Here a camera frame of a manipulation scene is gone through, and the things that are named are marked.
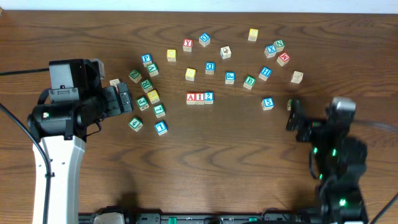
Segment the red A block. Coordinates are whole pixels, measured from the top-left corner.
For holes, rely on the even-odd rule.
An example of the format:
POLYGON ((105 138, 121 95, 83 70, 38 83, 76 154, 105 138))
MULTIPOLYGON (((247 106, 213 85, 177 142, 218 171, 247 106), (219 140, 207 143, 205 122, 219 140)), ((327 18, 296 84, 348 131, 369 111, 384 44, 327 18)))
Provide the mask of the red A block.
POLYGON ((195 105, 196 104, 195 95, 196 95, 196 93, 192 93, 192 92, 188 92, 186 94, 186 103, 188 105, 195 105))

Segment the red I block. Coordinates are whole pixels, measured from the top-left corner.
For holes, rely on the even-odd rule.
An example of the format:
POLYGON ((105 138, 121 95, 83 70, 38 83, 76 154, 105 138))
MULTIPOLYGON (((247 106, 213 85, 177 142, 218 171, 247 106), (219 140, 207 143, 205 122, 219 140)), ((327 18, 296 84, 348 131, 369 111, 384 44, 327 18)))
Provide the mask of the red I block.
POLYGON ((195 104, 196 105, 204 105, 205 104, 205 99, 204 99, 204 92, 196 92, 195 93, 195 104))

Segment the blue 2 block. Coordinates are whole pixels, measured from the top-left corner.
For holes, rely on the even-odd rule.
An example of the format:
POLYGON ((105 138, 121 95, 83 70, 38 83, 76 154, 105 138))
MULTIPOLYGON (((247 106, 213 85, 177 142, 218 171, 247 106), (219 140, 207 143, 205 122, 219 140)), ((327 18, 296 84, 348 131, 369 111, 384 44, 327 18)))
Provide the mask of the blue 2 block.
POLYGON ((206 105, 211 105, 214 103, 214 93, 212 91, 205 92, 204 102, 206 105))

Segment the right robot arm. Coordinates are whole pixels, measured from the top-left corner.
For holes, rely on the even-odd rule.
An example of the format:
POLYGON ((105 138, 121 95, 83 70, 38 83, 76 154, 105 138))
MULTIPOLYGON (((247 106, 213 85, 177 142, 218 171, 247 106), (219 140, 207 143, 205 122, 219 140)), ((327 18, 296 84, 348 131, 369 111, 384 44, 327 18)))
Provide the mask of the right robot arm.
POLYGON ((349 136, 356 104, 349 98, 334 97, 324 119, 309 118, 300 100, 287 103, 290 115, 286 129, 296 131, 298 142, 312 145, 308 166, 320 180, 317 188, 318 215, 310 223, 368 223, 359 180, 366 171, 368 149, 349 136))

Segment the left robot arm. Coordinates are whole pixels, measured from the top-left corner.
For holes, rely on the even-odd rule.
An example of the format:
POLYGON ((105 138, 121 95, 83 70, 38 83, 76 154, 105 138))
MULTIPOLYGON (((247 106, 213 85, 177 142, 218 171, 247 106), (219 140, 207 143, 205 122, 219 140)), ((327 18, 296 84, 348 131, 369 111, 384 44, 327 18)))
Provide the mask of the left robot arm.
POLYGON ((132 111, 126 83, 56 84, 28 118, 36 165, 33 223, 77 223, 87 128, 132 111))

